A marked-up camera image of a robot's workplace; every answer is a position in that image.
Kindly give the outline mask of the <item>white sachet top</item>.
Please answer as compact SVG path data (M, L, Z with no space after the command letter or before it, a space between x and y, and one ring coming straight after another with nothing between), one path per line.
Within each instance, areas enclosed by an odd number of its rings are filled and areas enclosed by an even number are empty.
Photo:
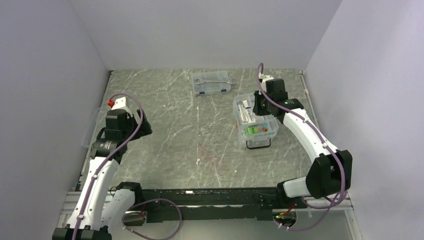
M242 106L246 115L249 116L252 114L252 107L249 105L249 102L247 100L242 101Z

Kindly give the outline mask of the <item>small green box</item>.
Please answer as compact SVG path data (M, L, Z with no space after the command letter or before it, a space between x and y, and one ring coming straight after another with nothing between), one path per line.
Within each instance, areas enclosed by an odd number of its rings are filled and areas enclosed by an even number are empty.
M245 129L245 134L247 136L255 135L261 133L261 129L257 126L248 127Z

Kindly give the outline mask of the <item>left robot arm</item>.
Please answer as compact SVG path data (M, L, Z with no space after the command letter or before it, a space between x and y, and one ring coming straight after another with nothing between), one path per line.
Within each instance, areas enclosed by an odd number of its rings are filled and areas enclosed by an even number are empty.
M54 230L53 240L110 240L125 212L143 205L145 198L138 182L121 182L106 202L127 143L153 132L144 112L136 112L140 123L125 109L107 112L106 126L91 146L89 173L78 202L64 227Z

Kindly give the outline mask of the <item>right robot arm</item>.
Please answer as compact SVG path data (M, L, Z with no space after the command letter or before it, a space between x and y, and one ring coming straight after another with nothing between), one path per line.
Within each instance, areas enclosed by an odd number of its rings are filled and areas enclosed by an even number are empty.
M324 137L302 103L288 97L283 79L260 75L258 85L259 90L254 92L254 114L277 118L294 134L311 160L305 177L277 184L276 203L287 208L301 197L320 199L333 194L344 197L351 186L351 153L340 150Z

